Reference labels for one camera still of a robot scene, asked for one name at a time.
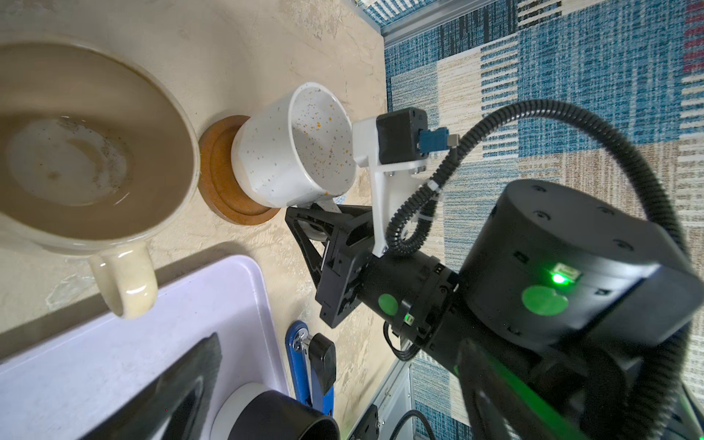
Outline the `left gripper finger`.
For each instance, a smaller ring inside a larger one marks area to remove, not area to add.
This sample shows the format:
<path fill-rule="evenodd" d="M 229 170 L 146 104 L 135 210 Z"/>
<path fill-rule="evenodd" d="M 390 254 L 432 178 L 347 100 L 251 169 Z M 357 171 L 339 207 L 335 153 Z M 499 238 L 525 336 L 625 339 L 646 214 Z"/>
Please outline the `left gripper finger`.
<path fill-rule="evenodd" d="M 218 334 L 194 345 L 85 439 L 198 439 L 222 361 Z"/>

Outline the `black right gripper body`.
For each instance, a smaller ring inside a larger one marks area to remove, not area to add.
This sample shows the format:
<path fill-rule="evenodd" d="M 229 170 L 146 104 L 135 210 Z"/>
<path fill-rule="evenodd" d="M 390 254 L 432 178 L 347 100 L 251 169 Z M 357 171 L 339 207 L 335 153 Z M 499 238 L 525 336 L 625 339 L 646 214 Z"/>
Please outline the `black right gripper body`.
<path fill-rule="evenodd" d="M 370 283 L 379 277 L 369 268 L 378 264 L 372 254 L 374 232 L 372 209 L 363 205 L 341 205 L 335 213 L 335 230 L 327 244 L 329 266 L 335 274 L 334 286 L 315 286 L 315 300 L 321 305 L 320 319 L 336 328 L 365 304 L 385 317 L 378 300 L 381 294 Z"/>

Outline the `black ceramic mug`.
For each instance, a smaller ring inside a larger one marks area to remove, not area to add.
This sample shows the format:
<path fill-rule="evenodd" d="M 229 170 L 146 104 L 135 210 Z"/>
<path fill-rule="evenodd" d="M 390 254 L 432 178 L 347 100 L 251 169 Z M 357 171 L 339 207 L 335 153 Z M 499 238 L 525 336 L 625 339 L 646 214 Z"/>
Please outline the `black ceramic mug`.
<path fill-rule="evenodd" d="M 295 399 L 250 382 L 232 393 L 214 418 L 212 439 L 339 439 L 337 422 Z"/>

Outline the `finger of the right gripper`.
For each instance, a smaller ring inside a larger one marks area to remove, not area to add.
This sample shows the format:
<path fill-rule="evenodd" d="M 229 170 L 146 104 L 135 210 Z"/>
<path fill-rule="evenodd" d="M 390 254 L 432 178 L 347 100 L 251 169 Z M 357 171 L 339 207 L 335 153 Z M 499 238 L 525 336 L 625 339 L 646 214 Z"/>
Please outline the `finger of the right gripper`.
<path fill-rule="evenodd" d="M 336 275 L 329 266 L 327 244 L 334 234 L 336 214 L 320 205 L 288 207 L 285 223 L 299 246 L 315 286 L 334 286 Z"/>

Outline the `white ceramic mug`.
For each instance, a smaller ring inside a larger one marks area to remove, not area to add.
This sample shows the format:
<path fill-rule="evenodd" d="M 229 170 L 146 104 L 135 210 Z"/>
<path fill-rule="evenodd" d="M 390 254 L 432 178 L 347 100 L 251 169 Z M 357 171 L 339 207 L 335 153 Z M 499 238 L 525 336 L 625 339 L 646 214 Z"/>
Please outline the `white ceramic mug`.
<path fill-rule="evenodd" d="M 306 82 L 247 120 L 231 164 L 245 195 L 265 207 L 330 200 L 356 178 L 352 124 L 335 95 Z"/>

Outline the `brown round coaster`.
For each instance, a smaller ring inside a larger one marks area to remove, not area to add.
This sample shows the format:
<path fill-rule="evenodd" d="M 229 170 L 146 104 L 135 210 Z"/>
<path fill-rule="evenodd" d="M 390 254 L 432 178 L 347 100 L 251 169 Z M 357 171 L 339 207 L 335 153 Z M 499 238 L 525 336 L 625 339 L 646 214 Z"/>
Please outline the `brown round coaster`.
<path fill-rule="evenodd" d="M 231 164 L 234 138 L 249 120 L 246 115 L 222 118 L 205 130 L 199 140 L 201 172 L 198 189 L 209 208 L 223 220 L 257 226 L 273 219 L 280 209 L 255 202 L 238 184 Z"/>

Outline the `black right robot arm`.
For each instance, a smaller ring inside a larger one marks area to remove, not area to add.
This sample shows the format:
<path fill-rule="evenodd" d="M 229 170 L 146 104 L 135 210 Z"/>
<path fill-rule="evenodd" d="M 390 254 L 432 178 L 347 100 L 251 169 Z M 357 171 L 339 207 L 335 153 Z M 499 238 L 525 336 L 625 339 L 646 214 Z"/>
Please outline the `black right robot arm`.
<path fill-rule="evenodd" d="M 445 186 L 499 128 L 553 119 L 612 156 L 645 212 L 625 214 L 549 181 L 508 183 L 459 271 L 422 251 Z M 703 409 L 682 370 L 703 304 L 685 235 L 640 151 L 598 115 L 533 99 L 486 115 L 434 174 L 391 208 L 320 203 L 285 221 L 338 326 L 360 304 L 385 337 L 459 380 L 477 439 L 700 439 Z"/>

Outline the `beige ceramic mug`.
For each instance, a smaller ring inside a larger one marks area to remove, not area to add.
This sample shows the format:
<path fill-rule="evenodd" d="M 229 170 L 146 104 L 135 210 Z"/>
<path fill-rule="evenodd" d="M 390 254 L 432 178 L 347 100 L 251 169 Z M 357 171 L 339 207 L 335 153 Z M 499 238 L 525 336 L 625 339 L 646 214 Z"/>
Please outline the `beige ceramic mug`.
<path fill-rule="evenodd" d="M 104 302 L 145 315 L 147 240 L 200 172 L 194 129 L 151 74 L 72 38 L 1 38 L 1 246 L 86 260 Z"/>

